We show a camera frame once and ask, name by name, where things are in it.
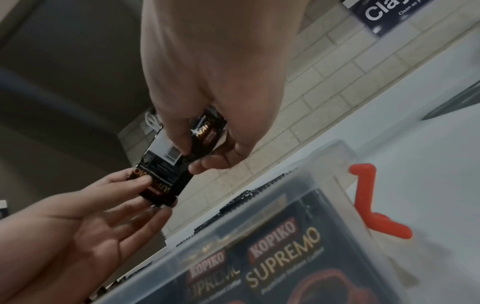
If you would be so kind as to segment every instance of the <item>clear plastic box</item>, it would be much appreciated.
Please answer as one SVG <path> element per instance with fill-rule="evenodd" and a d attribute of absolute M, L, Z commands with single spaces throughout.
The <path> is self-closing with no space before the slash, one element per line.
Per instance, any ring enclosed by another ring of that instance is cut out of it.
<path fill-rule="evenodd" d="M 406 303 L 345 194 L 354 163 L 321 147 L 95 303 Z"/>

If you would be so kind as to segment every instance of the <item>red handle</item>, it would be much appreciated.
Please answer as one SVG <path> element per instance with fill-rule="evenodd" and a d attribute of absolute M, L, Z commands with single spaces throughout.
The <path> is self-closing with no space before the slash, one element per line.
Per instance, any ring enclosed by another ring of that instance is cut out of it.
<path fill-rule="evenodd" d="M 403 239 L 413 237 L 408 226 L 390 220 L 380 213 L 372 213 L 375 176 L 377 169 L 372 164 L 356 164 L 350 167 L 350 173 L 358 176 L 356 187 L 355 209 L 365 222 L 365 225 L 375 231 L 393 235 Z"/>

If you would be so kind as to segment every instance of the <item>sign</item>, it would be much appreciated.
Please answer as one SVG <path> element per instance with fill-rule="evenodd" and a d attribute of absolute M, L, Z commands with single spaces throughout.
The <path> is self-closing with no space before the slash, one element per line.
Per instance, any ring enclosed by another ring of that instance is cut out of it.
<path fill-rule="evenodd" d="M 342 0 L 342 3 L 377 36 L 381 37 L 431 1 Z"/>

